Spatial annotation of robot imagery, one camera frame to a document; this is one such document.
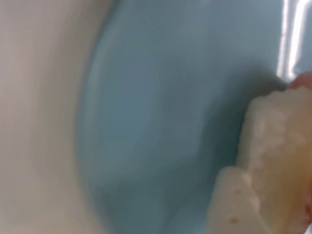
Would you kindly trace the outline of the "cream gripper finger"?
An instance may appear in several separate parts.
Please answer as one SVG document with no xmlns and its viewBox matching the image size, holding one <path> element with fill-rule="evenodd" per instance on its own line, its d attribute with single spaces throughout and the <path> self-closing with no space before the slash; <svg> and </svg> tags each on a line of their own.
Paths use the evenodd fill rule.
<svg viewBox="0 0 312 234">
<path fill-rule="evenodd" d="M 250 174 L 226 167 L 216 178 L 208 208 L 208 234 L 269 234 L 260 216 L 260 200 L 251 187 Z"/>
</svg>

